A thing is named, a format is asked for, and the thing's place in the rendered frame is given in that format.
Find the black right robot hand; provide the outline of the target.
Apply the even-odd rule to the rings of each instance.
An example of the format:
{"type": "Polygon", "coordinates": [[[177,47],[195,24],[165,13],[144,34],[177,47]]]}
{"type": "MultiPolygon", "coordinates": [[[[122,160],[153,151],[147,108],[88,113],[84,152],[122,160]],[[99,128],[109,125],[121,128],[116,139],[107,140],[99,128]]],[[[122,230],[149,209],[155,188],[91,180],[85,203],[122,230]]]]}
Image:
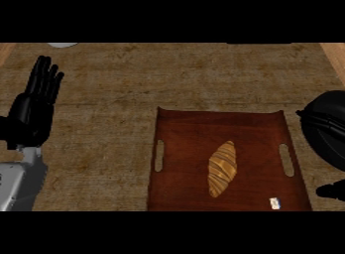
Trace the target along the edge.
{"type": "MultiPolygon", "coordinates": [[[[345,122],[326,113],[296,110],[307,143],[326,163],[345,172],[345,122]]],[[[320,197],[345,201],[345,179],[316,189],[320,197]]]]}

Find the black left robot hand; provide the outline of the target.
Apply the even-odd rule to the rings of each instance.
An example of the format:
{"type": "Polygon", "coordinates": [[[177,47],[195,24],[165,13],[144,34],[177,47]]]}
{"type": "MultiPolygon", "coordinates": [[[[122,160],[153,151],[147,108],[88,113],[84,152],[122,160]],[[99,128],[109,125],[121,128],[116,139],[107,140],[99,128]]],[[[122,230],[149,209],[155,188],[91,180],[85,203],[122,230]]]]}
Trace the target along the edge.
{"type": "Polygon", "coordinates": [[[14,98],[9,115],[0,116],[0,140],[9,150],[41,147],[48,140],[63,77],[51,58],[38,56],[26,89],[14,98]]]}

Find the black pot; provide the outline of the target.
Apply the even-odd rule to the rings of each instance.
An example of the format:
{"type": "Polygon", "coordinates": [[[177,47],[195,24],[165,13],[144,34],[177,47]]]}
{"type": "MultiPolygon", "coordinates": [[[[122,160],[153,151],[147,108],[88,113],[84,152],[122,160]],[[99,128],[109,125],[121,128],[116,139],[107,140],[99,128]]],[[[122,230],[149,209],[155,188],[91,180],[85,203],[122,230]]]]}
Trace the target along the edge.
{"type": "Polygon", "coordinates": [[[301,110],[326,113],[345,122],[345,91],[323,92],[301,110]]]}

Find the golden brown croissant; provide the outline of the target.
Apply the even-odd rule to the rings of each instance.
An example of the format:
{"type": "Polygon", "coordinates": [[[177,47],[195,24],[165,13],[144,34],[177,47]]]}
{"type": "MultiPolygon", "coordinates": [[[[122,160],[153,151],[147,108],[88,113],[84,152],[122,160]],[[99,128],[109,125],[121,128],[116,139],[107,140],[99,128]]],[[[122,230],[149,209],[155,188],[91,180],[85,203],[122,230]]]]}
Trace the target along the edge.
{"type": "Polygon", "coordinates": [[[218,197],[237,174],[237,152],[233,141],[227,141],[217,149],[208,164],[208,187],[211,197],[218,197]]]}

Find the dark red-brown wooden tray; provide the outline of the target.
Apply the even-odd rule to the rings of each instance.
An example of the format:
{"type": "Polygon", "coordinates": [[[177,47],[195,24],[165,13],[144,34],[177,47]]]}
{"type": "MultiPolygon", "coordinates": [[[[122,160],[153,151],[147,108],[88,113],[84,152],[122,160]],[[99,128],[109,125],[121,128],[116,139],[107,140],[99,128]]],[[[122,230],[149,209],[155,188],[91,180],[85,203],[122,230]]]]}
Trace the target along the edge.
{"type": "Polygon", "coordinates": [[[158,110],[155,142],[164,145],[161,162],[150,164],[147,208],[199,211],[308,211],[301,171],[283,171],[279,147],[292,149],[283,112],[158,110]],[[208,187],[209,158],[233,141],[237,174],[218,197],[208,187]],[[277,197],[280,209],[268,199],[277,197]]]}

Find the brown woven placemat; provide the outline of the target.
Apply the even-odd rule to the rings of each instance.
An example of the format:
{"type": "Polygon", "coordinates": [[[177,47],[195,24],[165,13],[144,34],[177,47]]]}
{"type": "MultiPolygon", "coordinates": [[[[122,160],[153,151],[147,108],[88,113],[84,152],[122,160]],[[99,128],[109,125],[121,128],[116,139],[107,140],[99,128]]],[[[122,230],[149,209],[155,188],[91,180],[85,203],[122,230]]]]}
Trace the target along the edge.
{"type": "Polygon", "coordinates": [[[144,209],[159,108],[283,112],[307,187],[345,179],[311,151],[295,114],[342,86],[319,45],[0,44],[0,115],[40,56],[65,79],[37,210],[144,209]]]}

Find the pale grey round plate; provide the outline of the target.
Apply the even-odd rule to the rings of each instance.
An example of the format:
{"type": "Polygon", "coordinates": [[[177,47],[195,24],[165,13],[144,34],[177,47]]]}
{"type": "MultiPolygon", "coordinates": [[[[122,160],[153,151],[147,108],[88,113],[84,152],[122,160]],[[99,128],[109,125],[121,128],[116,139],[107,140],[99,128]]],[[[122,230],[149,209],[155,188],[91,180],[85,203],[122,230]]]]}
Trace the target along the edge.
{"type": "Polygon", "coordinates": [[[53,48],[62,49],[75,46],[78,43],[48,43],[53,48]]]}

